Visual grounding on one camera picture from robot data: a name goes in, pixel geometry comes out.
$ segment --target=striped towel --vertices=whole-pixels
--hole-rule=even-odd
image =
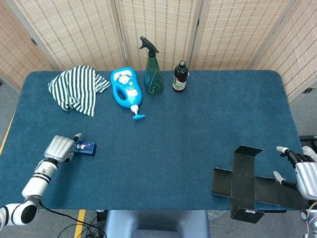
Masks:
[[[110,82],[96,73],[90,66],[70,68],[49,85],[49,91],[54,100],[65,111],[73,108],[77,111],[94,116],[96,93],[102,93],[110,86]]]

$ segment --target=spray nozzle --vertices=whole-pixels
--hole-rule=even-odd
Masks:
[[[145,118],[145,115],[138,114],[138,110],[139,110],[138,105],[134,104],[131,106],[131,111],[133,111],[135,113],[135,116],[133,117],[134,120],[139,120],[139,119]]]
[[[157,48],[155,48],[155,46],[144,36],[141,36],[140,39],[142,41],[142,46],[140,47],[140,49],[143,49],[144,47],[148,48],[149,49],[149,57],[154,58],[156,53],[159,53]]]

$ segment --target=woven panel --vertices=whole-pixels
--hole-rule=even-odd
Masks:
[[[210,0],[194,69],[247,69],[288,0]]]
[[[2,1],[0,22],[0,74],[12,87],[21,91],[30,72],[52,70],[52,67]]]
[[[196,0],[120,0],[131,65],[144,70],[147,50],[139,49],[140,36],[146,37],[159,50],[161,70],[171,70],[186,60]]]
[[[14,0],[61,69],[126,66],[109,1]]]
[[[277,71],[288,97],[317,75],[317,1],[301,0],[255,69]]]

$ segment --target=small blue box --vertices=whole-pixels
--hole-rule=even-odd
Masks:
[[[71,152],[74,152],[74,154],[95,156],[96,148],[97,145],[94,142],[77,141]]]

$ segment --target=robotic arm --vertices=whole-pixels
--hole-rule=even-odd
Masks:
[[[30,223],[42,200],[42,195],[51,182],[58,164],[70,162],[74,153],[71,149],[81,137],[77,134],[73,139],[56,135],[34,170],[34,174],[22,191],[24,203],[11,203],[0,208],[0,231],[4,226],[22,226]]]
[[[279,172],[274,171],[276,180],[284,186],[298,190],[300,195],[308,200],[307,209],[307,232],[303,235],[308,237],[309,226],[312,228],[313,236],[317,238],[317,163],[308,155],[297,154],[287,147],[277,146],[281,156],[287,156],[292,164],[296,176],[296,183],[286,181]]]

